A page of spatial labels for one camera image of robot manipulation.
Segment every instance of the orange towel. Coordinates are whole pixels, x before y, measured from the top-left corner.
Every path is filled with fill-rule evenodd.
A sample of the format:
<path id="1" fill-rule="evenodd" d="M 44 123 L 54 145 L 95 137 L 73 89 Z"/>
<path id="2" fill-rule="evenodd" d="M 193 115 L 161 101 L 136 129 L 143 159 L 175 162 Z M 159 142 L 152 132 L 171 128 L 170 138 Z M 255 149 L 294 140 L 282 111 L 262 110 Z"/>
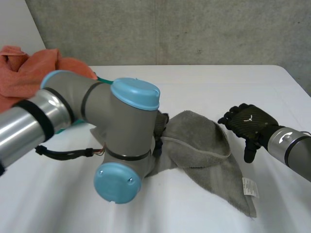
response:
<path id="1" fill-rule="evenodd" d="M 20 47 L 4 46 L 0 51 L 0 113 L 12 104 L 34 96 L 42 79 L 57 69 L 97 79 L 85 63 L 70 57 L 62 58 L 58 49 L 41 50 L 29 56 Z"/>

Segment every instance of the white label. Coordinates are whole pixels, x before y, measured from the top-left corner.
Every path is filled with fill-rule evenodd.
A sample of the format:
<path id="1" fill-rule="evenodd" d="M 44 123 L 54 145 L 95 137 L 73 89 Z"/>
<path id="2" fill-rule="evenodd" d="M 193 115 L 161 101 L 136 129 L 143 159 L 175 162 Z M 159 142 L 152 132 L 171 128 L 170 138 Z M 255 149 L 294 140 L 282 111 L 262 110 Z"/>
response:
<path id="1" fill-rule="evenodd" d="M 256 198 L 259 198 L 259 193 L 257 189 L 257 185 L 254 181 L 249 178 L 242 178 L 243 181 L 243 192 L 244 195 L 251 195 Z"/>

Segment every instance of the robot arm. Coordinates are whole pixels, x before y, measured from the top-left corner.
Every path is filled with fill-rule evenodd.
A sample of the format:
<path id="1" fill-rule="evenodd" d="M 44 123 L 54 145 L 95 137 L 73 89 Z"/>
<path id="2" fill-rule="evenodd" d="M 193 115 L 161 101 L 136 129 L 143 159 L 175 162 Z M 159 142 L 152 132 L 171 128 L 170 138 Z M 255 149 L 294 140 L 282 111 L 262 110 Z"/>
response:
<path id="1" fill-rule="evenodd" d="M 267 127 L 259 143 L 273 157 L 311 182 L 311 137 L 288 127 Z"/>
<path id="2" fill-rule="evenodd" d="M 137 79 L 108 85 L 69 71 L 52 72 L 33 98 L 0 115 L 2 172 L 81 119 L 105 131 L 100 142 L 105 144 L 104 162 L 94 178 L 97 192 L 108 201 L 128 202 L 152 169 L 159 96 L 156 86 Z"/>
<path id="3" fill-rule="evenodd" d="M 311 137 L 279 126 L 269 114 L 253 105 L 232 107 L 218 123 L 245 139 L 244 160 L 253 162 L 263 146 L 273 157 L 311 182 Z"/>

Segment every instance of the black cable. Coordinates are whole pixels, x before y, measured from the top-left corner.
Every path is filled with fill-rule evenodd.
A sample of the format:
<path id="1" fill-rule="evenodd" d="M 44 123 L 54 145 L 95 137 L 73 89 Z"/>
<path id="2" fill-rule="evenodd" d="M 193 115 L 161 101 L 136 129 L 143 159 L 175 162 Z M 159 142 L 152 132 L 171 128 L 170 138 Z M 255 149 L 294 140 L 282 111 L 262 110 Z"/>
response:
<path id="1" fill-rule="evenodd" d="M 69 160 L 69 159 L 76 159 L 81 156 L 91 157 L 94 155 L 94 153 L 98 153 L 98 152 L 101 152 L 101 154 L 98 154 L 98 155 L 102 155 L 104 149 L 87 148 L 85 150 L 53 151 L 53 150 L 48 150 L 44 146 L 37 146 L 35 148 L 35 151 L 37 154 L 40 154 L 40 155 L 43 154 L 51 159 L 64 161 L 64 160 Z"/>

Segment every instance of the black rubber ring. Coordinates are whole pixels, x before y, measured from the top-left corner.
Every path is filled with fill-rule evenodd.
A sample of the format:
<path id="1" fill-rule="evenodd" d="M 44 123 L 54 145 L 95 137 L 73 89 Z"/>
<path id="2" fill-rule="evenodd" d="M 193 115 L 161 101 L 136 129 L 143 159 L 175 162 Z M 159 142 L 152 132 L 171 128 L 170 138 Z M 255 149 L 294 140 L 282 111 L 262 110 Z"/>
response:
<path id="1" fill-rule="evenodd" d="M 67 111 L 69 113 L 71 123 L 74 123 L 76 121 L 76 118 L 74 117 L 73 111 L 72 111 L 70 105 L 68 104 L 68 102 L 65 100 L 65 98 L 62 97 L 62 95 L 59 94 L 57 91 L 55 91 L 53 88 L 45 87 L 44 90 L 51 92 L 53 95 L 55 95 L 64 104 L 64 106 L 67 108 Z"/>
<path id="2" fill-rule="evenodd" d="M 3 164 L 0 162 L 0 176 L 2 176 L 5 173 L 5 167 Z"/>
<path id="3" fill-rule="evenodd" d="M 308 137 L 310 137 L 310 136 L 302 136 L 302 137 L 298 138 L 296 141 L 294 141 L 293 143 L 291 143 L 290 146 L 287 148 L 287 150 L 286 150 L 286 152 L 285 152 L 285 156 L 284 156 L 284 161 L 285 161 L 285 164 L 286 164 L 288 167 L 290 167 L 290 166 L 288 165 L 288 156 L 290 155 L 292 148 L 293 148 L 298 142 L 300 142 L 301 140 L 303 140 L 303 139 L 305 139 L 305 138 L 308 138 Z"/>
<path id="4" fill-rule="evenodd" d="M 90 86 L 90 88 L 87 90 L 85 96 L 83 97 L 82 104 L 81 104 L 81 115 L 82 115 L 83 120 L 86 120 L 86 101 L 87 101 L 87 98 L 88 98 L 89 94 L 91 94 L 91 91 L 94 90 L 94 88 L 100 84 L 103 84 L 103 83 L 98 82 L 98 83 L 94 83 L 92 86 Z"/>
<path id="5" fill-rule="evenodd" d="M 45 142 L 54 135 L 54 126 L 45 113 L 34 103 L 29 100 L 21 100 L 12 107 L 20 107 L 29 112 L 40 124 L 45 135 Z"/>
<path id="6" fill-rule="evenodd" d="M 111 150 L 109 150 L 108 148 L 105 148 L 105 151 L 111 155 L 112 157 L 116 158 L 116 159 L 120 159 L 120 160 L 125 160 L 125 161 L 137 161 L 137 160 L 141 160 L 146 158 L 149 154 L 150 151 L 148 151 L 145 154 L 139 155 L 139 156 L 123 156 L 120 154 L 116 154 L 115 152 L 112 152 Z"/>

